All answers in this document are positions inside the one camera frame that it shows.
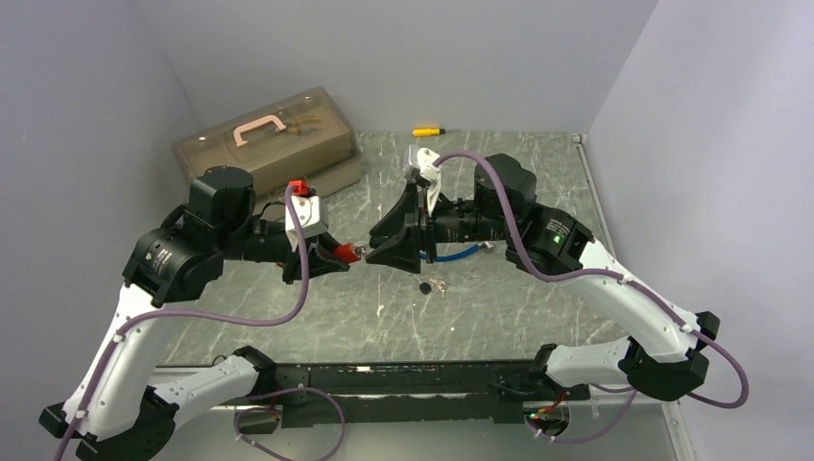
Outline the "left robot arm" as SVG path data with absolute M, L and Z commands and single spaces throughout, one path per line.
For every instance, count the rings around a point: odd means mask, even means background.
M 282 280 L 307 290 L 311 279 L 345 272 L 363 249 L 328 231 L 316 191 L 293 181 L 285 219 L 254 210 L 252 175 L 216 166 L 191 182 L 189 196 L 155 230 L 141 236 L 123 272 L 118 304 L 85 377 L 73 395 L 45 407 L 39 422 L 71 442 L 82 460 L 148 460 L 174 432 L 230 400 L 270 403 L 285 393 L 276 363 L 245 346 L 201 372 L 164 383 L 150 379 L 180 318 L 195 318 L 192 303 L 218 279 L 227 261 L 273 263 Z

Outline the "red cable lock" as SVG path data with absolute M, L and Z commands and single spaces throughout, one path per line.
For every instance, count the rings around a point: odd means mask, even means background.
M 343 264 L 352 264 L 360 261 L 366 253 L 364 246 L 357 246 L 352 243 L 339 245 L 319 244 L 316 249 L 317 255 L 321 259 L 331 262 L 341 262 Z

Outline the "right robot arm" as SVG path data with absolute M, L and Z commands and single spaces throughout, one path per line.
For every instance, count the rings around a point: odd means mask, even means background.
M 534 173 L 505 154 L 476 158 L 474 195 L 449 200 L 441 191 L 442 157 L 412 147 L 405 187 L 370 232 L 370 264 L 418 273 L 441 243 L 504 240 L 517 269 L 569 291 L 624 329 L 618 340 L 579 347 L 543 345 L 529 368 L 535 395 L 587 384 L 626 384 L 672 401 L 706 380 L 703 350 L 720 325 L 712 313 L 676 307 L 620 264 L 569 213 L 538 202 Z

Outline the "silver key bunch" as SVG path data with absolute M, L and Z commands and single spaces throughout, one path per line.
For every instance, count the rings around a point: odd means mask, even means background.
M 446 297 L 447 283 L 440 279 L 430 278 L 429 281 L 433 283 L 440 292 L 442 299 Z

